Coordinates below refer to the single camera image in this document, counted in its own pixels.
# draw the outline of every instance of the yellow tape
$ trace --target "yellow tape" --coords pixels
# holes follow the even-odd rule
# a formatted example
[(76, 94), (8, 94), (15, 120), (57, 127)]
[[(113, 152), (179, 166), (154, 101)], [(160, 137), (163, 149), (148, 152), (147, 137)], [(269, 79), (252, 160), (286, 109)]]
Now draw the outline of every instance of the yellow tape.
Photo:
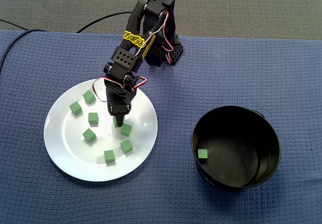
[(134, 35), (134, 34), (132, 34), (129, 31), (125, 31), (124, 36), (123, 36), (123, 39), (129, 40), (133, 44), (135, 44), (135, 45), (137, 45), (139, 47), (141, 47), (144, 44), (144, 42), (145, 42), (145, 40), (142, 39), (140, 36)]
[(144, 59), (144, 57), (146, 56), (146, 54), (147, 54), (147, 52), (149, 51), (149, 49), (150, 49), (150, 47), (151, 47), (151, 45), (152, 45), (152, 43), (153, 43), (154, 39), (155, 39), (155, 34), (153, 34), (152, 39), (151, 39), (151, 41), (150, 41), (149, 45), (148, 45), (148, 46), (147, 46), (147, 48), (145, 49), (145, 51), (144, 51), (144, 53), (143, 53), (143, 55), (142, 55), (142, 59)]

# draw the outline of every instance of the white plate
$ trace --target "white plate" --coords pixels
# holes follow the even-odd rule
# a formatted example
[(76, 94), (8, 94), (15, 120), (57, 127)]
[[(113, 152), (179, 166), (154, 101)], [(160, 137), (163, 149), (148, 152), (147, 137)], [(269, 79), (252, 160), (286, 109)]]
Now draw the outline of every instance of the white plate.
[[(72, 87), (51, 107), (45, 122), (44, 139), (49, 156), (67, 174), (87, 181), (108, 181), (135, 170), (151, 152), (157, 133), (157, 119), (149, 98), (140, 90), (132, 100), (132, 109), (124, 123), (132, 125), (129, 137), (115, 128), (107, 103), (96, 98), (87, 104), (83, 94), (91, 90), (94, 80)], [(97, 81), (95, 89), (106, 100), (104, 81)], [(69, 106), (78, 101), (83, 112), (75, 116)], [(97, 112), (98, 126), (90, 126), (88, 113)], [(90, 128), (96, 139), (91, 143), (83, 137)], [(120, 143), (129, 139), (133, 150), (124, 154)], [(105, 163), (104, 151), (114, 150), (115, 162)]]

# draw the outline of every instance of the green cube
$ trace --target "green cube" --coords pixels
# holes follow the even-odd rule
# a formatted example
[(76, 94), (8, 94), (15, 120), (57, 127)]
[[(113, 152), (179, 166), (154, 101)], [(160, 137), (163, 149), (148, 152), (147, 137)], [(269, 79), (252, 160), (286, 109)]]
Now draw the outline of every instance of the green cube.
[(132, 131), (132, 126), (124, 123), (121, 128), (121, 134), (125, 136), (130, 136), (131, 131)]
[(104, 151), (104, 158), (106, 163), (115, 161), (114, 151), (113, 150)]
[(198, 149), (198, 158), (199, 159), (207, 159), (208, 158), (208, 151), (207, 150)]
[(116, 118), (113, 116), (113, 124), (115, 127), (118, 127), (117, 124), (116, 124)]
[(87, 92), (85, 92), (85, 94), (83, 95), (83, 97), (84, 97), (85, 101), (88, 104), (92, 103), (96, 99), (95, 96), (94, 96), (94, 94), (90, 90), (88, 90)]
[(73, 112), (73, 114), (77, 115), (79, 113), (81, 113), (83, 110), (81, 108), (81, 106), (79, 105), (78, 102), (74, 102), (73, 104), (71, 104), (69, 106), (69, 108), (71, 109), (71, 111)]
[(96, 135), (95, 133), (90, 130), (90, 129), (87, 129), (84, 133), (83, 133), (83, 136), (84, 138), (88, 141), (88, 142), (91, 142), (93, 141), (95, 138), (96, 138)]
[(89, 113), (89, 123), (90, 124), (99, 124), (99, 116), (97, 112), (90, 112)]
[(130, 152), (133, 149), (133, 146), (130, 142), (130, 140), (125, 140), (124, 142), (121, 142), (121, 147), (123, 149), (123, 152), (126, 154), (127, 152)]

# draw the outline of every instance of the black robotic arm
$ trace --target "black robotic arm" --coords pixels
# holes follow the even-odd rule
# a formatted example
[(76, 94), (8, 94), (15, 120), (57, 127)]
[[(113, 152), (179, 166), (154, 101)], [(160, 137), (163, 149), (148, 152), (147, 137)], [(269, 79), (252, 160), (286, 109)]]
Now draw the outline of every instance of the black robotic arm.
[[(115, 116), (118, 127), (123, 125), (124, 115), (131, 110), (131, 101), (137, 88), (146, 82), (135, 77), (143, 59), (150, 65), (160, 66), (168, 61), (176, 64), (183, 47), (175, 34), (173, 15), (175, 0), (138, 1), (128, 19), (123, 40), (112, 55), (112, 61), (104, 67), (108, 111)], [(140, 34), (141, 20), (143, 34)]]

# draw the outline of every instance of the floor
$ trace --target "floor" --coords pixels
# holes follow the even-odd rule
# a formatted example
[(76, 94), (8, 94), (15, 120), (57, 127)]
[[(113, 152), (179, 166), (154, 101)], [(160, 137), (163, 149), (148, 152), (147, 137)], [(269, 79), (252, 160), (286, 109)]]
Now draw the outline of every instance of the floor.
[[(138, 0), (0, 0), (0, 18), (27, 28), (76, 32)], [(176, 0), (177, 34), (194, 37), (322, 39), (322, 0)], [(122, 34), (128, 15), (84, 32)], [(0, 29), (16, 29), (0, 22)]]

